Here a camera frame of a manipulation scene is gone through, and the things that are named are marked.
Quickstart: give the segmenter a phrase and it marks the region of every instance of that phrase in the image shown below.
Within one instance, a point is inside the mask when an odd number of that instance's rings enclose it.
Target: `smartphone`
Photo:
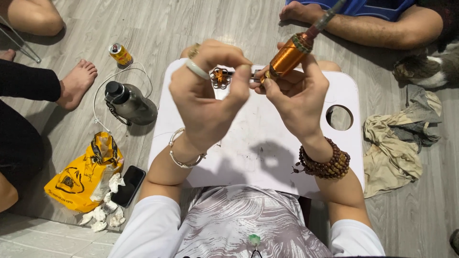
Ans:
[[[123,176],[126,185],[118,185],[118,192],[113,193],[112,201],[124,208],[129,206],[145,176],[145,171],[136,166],[130,166]]]

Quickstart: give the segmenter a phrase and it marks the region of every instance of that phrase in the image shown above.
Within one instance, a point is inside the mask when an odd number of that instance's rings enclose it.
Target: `white lap desk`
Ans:
[[[172,62],[166,70],[159,102],[158,118],[151,143],[148,168],[156,155],[167,146],[174,131],[184,126],[169,92],[171,74],[186,61]],[[252,66],[262,69],[264,66]],[[350,167],[364,189],[358,89],[347,74],[324,72],[330,82],[320,126],[324,135],[331,138],[341,150],[351,156]],[[215,90],[217,99],[223,99],[225,90]],[[325,115],[330,106],[347,107],[353,123],[346,131],[333,129]],[[284,126],[279,113],[264,95],[250,91],[250,98],[237,114],[226,136],[212,146],[206,159],[193,168],[184,187],[248,184],[276,191],[320,199],[313,176],[304,172],[295,174],[292,166],[298,162],[301,143]]]

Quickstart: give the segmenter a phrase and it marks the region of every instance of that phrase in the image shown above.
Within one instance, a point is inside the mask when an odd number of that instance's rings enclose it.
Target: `metal chair leg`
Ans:
[[[25,42],[25,40],[21,36],[19,36],[19,34],[16,32],[16,30],[13,29],[13,27],[11,27],[11,25],[9,25],[9,23],[1,15],[0,15],[0,18],[3,21],[2,23],[5,24],[6,26],[8,26],[14,32],[14,34],[16,34],[16,36],[18,36],[18,38],[20,38],[22,40],[24,45],[36,56],[36,58],[33,57],[31,54],[29,54],[21,45],[19,45],[12,37],[10,37],[8,35],[8,33],[6,33],[6,31],[4,31],[0,27],[0,30],[3,32],[3,34],[5,34],[8,38],[10,38],[11,41],[13,41],[19,48],[21,48],[22,53],[24,53],[26,56],[30,57],[31,59],[35,60],[35,62],[40,63],[41,62],[41,58],[37,55],[37,53],[35,53],[35,51],[27,44],[27,42]]]

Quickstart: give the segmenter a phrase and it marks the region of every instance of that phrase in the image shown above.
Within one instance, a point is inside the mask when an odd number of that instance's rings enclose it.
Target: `spool of copper wire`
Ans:
[[[305,32],[294,34],[271,60],[269,70],[260,78],[260,82],[263,84],[265,78],[275,79],[286,76],[298,66],[304,55],[312,51],[312,48],[313,41],[309,40]]]

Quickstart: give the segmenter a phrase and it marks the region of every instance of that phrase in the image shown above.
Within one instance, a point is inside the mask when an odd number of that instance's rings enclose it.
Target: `energy drink can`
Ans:
[[[113,43],[108,47],[108,52],[120,65],[130,65],[134,61],[131,54],[119,43]]]

